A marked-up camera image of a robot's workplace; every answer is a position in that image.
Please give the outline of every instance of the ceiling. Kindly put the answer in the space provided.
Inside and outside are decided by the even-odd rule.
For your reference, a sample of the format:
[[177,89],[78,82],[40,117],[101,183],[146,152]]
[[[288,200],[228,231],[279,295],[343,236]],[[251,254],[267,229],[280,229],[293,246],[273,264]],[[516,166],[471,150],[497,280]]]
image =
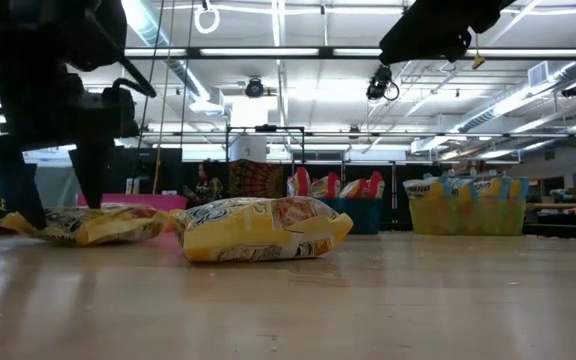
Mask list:
[[[275,0],[213,0],[211,5],[219,9],[220,23],[216,30],[202,34],[191,25],[192,1],[153,0],[152,10],[158,15],[163,4],[162,29],[174,26],[170,40],[179,47],[272,47],[277,46],[273,37],[272,3]],[[286,0],[285,26],[280,31],[279,46],[367,46],[377,47],[379,40],[400,18],[403,6],[413,1],[401,0]],[[325,3],[326,15],[319,13]],[[522,10],[531,3],[537,5],[525,14]],[[173,4],[178,9],[171,9]],[[576,47],[576,0],[517,0],[498,23],[481,35],[481,46],[494,47]],[[210,25],[210,14],[201,16],[203,26]],[[128,47],[143,47],[142,39],[129,28]],[[537,61],[488,61],[479,69],[472,70],[471,63],[459,61],[413,61],[392,66],[399,74],[396,83],[401,96],[393,103],[376,110],[368,103],[365,92],[369,78],[378,62],[373,60],[282,60],[286,74],[287,118],[285,123],[305,126],[320,131],[348,130],[360,125],[363,131],[447,131],[464,114],[489,103],[506,89],[524,81],[528,69]],[[147,121],[158,129],[162,116],[168,128],[179,126],[182,117],[190,124],[188,131],[212,130],[225,126],[224,116],[197,114],[188,109],[189,97],[176,94],[183,89],[180,81],[170,74],[169,89],[164,91],[167,66],[161,61],[136,61],[137,67],[148,76],[153,68],[152,83],[158,90],[157,101],[150,102]],[[217,87],[226,95],[226,102],[237,101],[241,96],[242,82],[257,76],[271,89],[279,87],[278,66],[275,60],[189,60],[189,69],[206,88]],[[81,74],[85,86],[90,88],[108,86],[124,75],[118,65],[108,66],[91,73]],[[162,111],[165,96],[166,111]],[[143,98],[134,95],[139,106]],[[486,124],[486,131],[510,131],[523,123],[565,109],[576,103],[576,98],[557,101],[553,94],[542,94],[535,101],[493,120],[494,126]],[[275,100],[269,101],[269,122],[280,124]],[[561,126],[553,121],[548,126]],[[165,137],[164,141],[179,142],[179,138]],[[189,137],[184,142],[223,141],[218,137]],[[374,138],[362,138],[371,143]],[[385,138],[382,144],[410,144],[413,138]],[[334,142],[338,139],[316,139],[316,142]],[[472,141],[450,141],[444,146],[468,148]]]

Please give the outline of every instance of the table surface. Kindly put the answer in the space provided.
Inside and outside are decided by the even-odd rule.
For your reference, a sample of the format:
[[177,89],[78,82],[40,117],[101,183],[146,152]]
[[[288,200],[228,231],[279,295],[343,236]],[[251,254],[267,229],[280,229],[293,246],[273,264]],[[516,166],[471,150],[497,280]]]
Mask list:
[[0,359],[576,359],[576,240],[351,237],[190,265],[170,238],[0,240]]

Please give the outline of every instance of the person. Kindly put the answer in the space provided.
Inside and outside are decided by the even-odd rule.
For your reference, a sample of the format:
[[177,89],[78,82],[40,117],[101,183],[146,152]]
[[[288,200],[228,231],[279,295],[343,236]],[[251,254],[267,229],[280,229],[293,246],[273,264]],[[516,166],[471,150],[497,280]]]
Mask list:
[[187,186],[183,188],[184,196],[192,202],[193,206],[207,204],[218,200],[221,196],[223,185],[217,177],[213,176],[211,165],[210,160],[205,160],[199,164],[199,182],[195,191],[190,190]]

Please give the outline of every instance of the ceiling duct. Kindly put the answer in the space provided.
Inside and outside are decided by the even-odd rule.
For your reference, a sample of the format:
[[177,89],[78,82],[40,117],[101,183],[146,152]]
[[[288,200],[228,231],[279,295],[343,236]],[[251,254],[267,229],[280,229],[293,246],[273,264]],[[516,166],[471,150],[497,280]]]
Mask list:
[[[483,106],[465,114],[449,132],[468,132],[471,129],[497,119],[524,106],[545,92],[558,91],[576,82],[576,61],[543,62],[529,70],[530,79],[524,80],[502,92]],[[434,137],[416,140],[411,144],[414,151],[427,151],[448,140],[447,137]]]
[[[170,34],[159,27],[158,17],[155,16],[149,0],[122,0],[128,25],[137,33],[149,47],[166,49],[172,46]],[[170,71],[175,74],[195,101],[206,101],[210,98],[208,90],[199,82],[195,75],[187,68],[182,60],[163,60]]]

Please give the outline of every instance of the wall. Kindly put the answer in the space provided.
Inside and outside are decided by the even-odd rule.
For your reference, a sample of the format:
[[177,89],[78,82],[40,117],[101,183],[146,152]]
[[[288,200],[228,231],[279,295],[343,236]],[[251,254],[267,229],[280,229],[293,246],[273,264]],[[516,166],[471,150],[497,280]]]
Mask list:
[[555,148],[555,158],[545,160],[543,150],[536,151],[522,159],[523,164],[515,165],[507,173],[511,176],[527,176],[531,179],[564,177],[564,186],[574,186],[576,174],[576,147]]

